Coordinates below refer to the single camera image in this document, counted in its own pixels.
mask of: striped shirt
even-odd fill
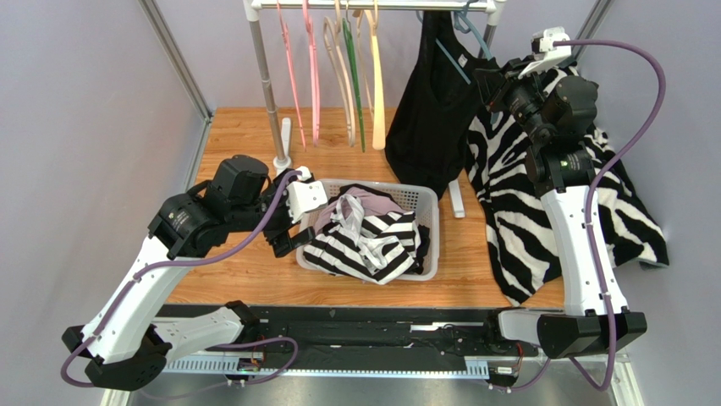
[[[317,269],[384,285],[416,264],[421,245],[416,213],[389,212],[362,217],[360,236],[340,222],[330,222],[303,249]]]

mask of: white plastic basket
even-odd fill
[[[438,197],[435,192],[429,188],[422,186],[411,186],[408,184],[385,184],[381,182],[362,182],[359,180],[343,180],[343,179],[320,179],[323,188],[326,190],[328,199],[337,196],[340,188],[347,184],[362,184],[369,188],[379,190],[393,196],[398,206],[404,210],[413,210],[416,212],[416,220],[418,225],[426,226],[431,230],[431,244],[428,247],[428,254],[423,259],[423,273],[421,275],[401,275],[396,279],[402,281],[427,281],[432,279],[438,271],[438,256],[440,253],[440,238],[438,237],[439,218],[438,213]],[[300,222],[300,229],[306,229],[316,223],[320,211],[315,211],[305,217]],[[298,248],[295,253],[298,265],[305,269],[316,270],[303,258],[303,249]]]

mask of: wooden surface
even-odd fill
[[[388,125],[394,110],[388,109]],[[295,117],[282,109],[280,117]],[[304,123],[310,128],[310,110]],[[374,151],[368,137],[361,152],[360,130],[355,148],[348,147],[342,109],[323,109],[321,137],[312,146],[306,131],[303,151],[300,131],[294,122],[290,155],[293,167],[307,166],[316,179],[344,178],[397,183],[382,151]],[[273,171],[275,156],[265,109],[219,109],[202,159],[198,182],[212,178],[220,161],[235,154],[264,161]],[[298,266],[295,252],[275,259],[262,236],[237,255],[212,266],[195,269],[173,291],[171,302],[225,303],[243,300],[254,305],[370,305],[421,307],[498,307],[509,302],[493,280],[486,243],[483,211],[465,173],[460,175],[466,218],[455,219],[446,194],[440,201],[441,249],[436,276],[427,282],[392,281],[385,286],[362,283],[350,277],[333,277]],[[228,243],[210,255],[236,245],[245,233],[231,235]],[[562,307],[563,284],[546,284],[527,306]]]

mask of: black tank top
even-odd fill
[[[436,45],[462,67],[471,83]],[[386,139],[386,159],[403,184],[443,196],[465,162],[466,130],[481,106],[473,70],[487,63],[458,42],[450,12],[423,13],[421,49]]]

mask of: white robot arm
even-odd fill
[[[287,255],[314,237],[312,228],[293,238],[288,233],[304,213],[327,204],[322,184],[312,179],[306,167],[298,171],[300,175],[285,191],[277,189],[278,176],[261,193],[269,179],[267,167],[254,158],[235,156],[221,163],[213,181],[166,200],[133,266],[105,307],[92,321],[70,327],[63,335],[71,351],[96,335],[80,353],[91,359],[85,373],[94,386],[133,391],[185,355],[256,339],[252,329],[259,321],[239,301],[180,322],[153,326],[151,321],[180,280],[204,262],[211,247],[224,243],[229,233],[258,226],[276,193],[282,193],[280,205],[264,228],[275,255]],[[159,266],[140,276],[151,264]],[[116,304],[120,294],[124,298]],[[96,334],[101,323],[104,327]]]
[[[551,222],[564,277],[563,314],[504,309],[493,312],[489,324],[497,341],[532,343],[552,359],[608,353],[610,317],[618,327],[617,348],[647,329],[643,313],[628,309],[603,236],[596,232],[590,240],[586,230],[586,199],[596,171],[582,139],[596,117],[598,86],[566,76],[550,94],[540,87],[540,74],[570,57],[570,46],[554,45],[568,39],[561,27],[544,30],[533,36],[529,57],[511,60],[502,69],[495,65],[475,72],[488,111],[512,114],[531,140],[526,171]],[[598,224],[596,193],[589,207],[591,223]],[[607,288],[602,288],[599,275]],[[612,309],[607,309],[604,295],[613,298]]]

